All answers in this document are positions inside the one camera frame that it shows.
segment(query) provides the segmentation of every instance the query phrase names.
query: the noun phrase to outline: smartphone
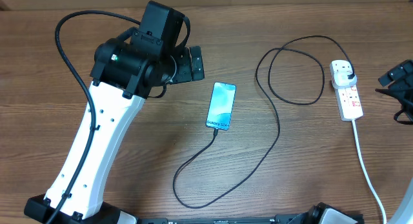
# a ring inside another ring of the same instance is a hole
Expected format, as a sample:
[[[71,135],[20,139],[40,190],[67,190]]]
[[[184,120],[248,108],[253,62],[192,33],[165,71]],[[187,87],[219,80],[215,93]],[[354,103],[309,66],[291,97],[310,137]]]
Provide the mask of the smartphone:
[[[207,127],[220,130],[228,130],[230,128],[236,88],[235,85],[226,83],[217,82],[214,84],[208,117],[206,118]]]

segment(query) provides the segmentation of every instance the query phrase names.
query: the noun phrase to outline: plug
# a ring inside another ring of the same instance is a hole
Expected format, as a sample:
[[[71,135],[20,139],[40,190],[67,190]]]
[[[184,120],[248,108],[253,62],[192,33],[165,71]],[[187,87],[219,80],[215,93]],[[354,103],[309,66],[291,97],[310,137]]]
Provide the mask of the plug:
[[[348,76],[353,73],[353,68],[348,61],[334,60],[330,64],[331,81],[335,89],[348,88],[356,85],[357,76],[349,79]]]

